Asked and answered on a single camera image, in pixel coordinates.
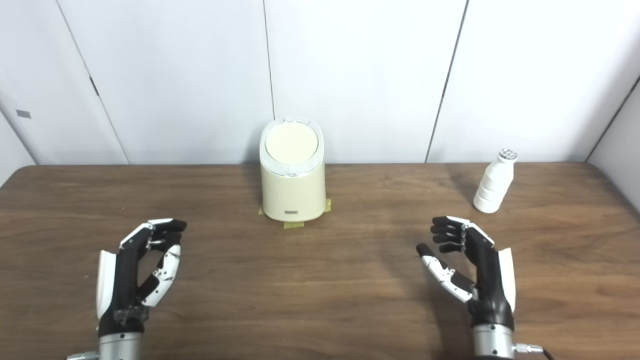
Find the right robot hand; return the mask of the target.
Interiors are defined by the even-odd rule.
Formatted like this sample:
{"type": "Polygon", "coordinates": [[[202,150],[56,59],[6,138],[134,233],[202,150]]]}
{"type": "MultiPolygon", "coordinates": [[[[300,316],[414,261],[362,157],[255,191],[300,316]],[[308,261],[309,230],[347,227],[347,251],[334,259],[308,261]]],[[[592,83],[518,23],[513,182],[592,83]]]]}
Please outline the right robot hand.
{"type": "Polygon", "coordinates": [[[515,281],[510,248],[497,250],[495,242],[477,224],[455,216],[435,216],[432,241],[445,255],[459,252],[475,267],[476,280],[451,268],[426,243],[416,251],[439,285],[464,303],[471,326],[495,325],[515,330],[515,281]]]}

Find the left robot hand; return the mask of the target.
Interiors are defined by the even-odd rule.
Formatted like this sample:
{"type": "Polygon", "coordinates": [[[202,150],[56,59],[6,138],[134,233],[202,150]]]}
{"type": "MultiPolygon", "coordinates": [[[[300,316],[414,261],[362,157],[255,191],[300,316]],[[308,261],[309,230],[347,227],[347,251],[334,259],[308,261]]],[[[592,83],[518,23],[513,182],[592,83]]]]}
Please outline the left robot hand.
{"type": "Polygon", "coordinates": [[[99,338],[145,331],[149,310],[160,303],[176,279],[187,227],[181,219],[149,219],[119,242],[116,253],[100,251],[96,285],[99,338]],[[160,260],[139,283],[139,263],[148,252],[160,252],[160,260]]]}

